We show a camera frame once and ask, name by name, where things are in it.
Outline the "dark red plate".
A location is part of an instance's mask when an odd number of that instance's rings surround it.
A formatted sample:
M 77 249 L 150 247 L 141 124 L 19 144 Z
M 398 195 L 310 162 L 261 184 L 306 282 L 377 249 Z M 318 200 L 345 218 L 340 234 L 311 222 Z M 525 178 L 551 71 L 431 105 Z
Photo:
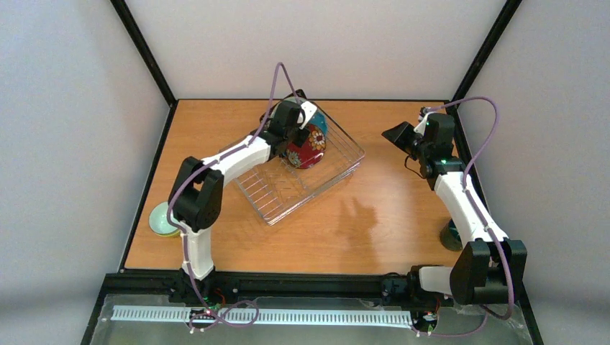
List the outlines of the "dark red plate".
M 295 168 L 309 169 L 319 163 L 327 148 L 327 138 L 316 125 L 308 124 L 307 140 L 299 147 L 294 143 L 286 148 L 286 158 Z

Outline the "blue polka dot plate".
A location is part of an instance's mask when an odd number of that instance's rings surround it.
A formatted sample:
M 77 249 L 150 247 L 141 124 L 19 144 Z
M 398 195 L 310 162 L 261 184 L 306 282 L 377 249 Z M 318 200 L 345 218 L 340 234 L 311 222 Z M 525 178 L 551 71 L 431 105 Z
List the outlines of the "blue polka dot plate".
M 315 112 L 315 114 L 309 120 L 308 124 L 316 126 L 324 136 L 327 136 L 328 124 L 326 116 L 320 109 Z

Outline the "wire metal dish rack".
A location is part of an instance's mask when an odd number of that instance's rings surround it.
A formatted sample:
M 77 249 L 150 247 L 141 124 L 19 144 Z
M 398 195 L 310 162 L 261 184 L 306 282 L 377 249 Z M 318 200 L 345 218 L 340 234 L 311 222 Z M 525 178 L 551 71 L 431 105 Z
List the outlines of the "wire metal dish rack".
M 268 225 L 274 225 L 353 174 L 365 156 L 364 149 L 330 115 L 322 112 L 328 132 L 327 148 L 319 163 L 309 169 L 298 169 L 285 154 L 248 170 L 235 180 Z

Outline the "dark green cup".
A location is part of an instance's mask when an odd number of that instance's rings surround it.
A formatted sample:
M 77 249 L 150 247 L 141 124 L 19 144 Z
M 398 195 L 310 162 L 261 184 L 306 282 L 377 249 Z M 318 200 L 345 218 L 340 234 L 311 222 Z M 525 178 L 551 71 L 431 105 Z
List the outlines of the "dark green cup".
M 441 245 L 452 252 L 461 252 L 463 245 L 457 227 L 452 219 L 450 219 L 439 233 Z

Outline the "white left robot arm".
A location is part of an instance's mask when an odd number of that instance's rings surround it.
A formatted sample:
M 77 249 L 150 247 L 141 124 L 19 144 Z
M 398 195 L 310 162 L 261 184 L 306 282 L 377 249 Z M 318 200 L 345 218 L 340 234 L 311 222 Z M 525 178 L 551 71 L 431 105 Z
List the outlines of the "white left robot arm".
M 181 233 L 182 268 L 189 277 L 204 280 L 214 270 L 211 228 L 219 218 L 226 185 L 284 154 L 290 144 L 305 143 L 306 126 L 316 112 L 310 101 L 280 101 L 237 144 L 211 157 L 187 157 L 182 162 L 168 198 L 166 220 Z

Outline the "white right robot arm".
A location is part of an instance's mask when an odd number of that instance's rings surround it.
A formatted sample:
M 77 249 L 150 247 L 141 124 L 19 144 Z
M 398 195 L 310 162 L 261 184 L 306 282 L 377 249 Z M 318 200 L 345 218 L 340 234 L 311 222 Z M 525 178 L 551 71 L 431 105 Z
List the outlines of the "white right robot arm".
M 500 229 L 473 188 L 465 164 L 453 155 L 455 121 L 428 113 L 416 125 L 402 122 L 382 133 L 420 164 L 420 173 L 444 203 L 462 252 L 452 267 L 414 270 L 419 288 L 453 297 L 461 305 L 510 305 L 521 293 L 527 249 Z

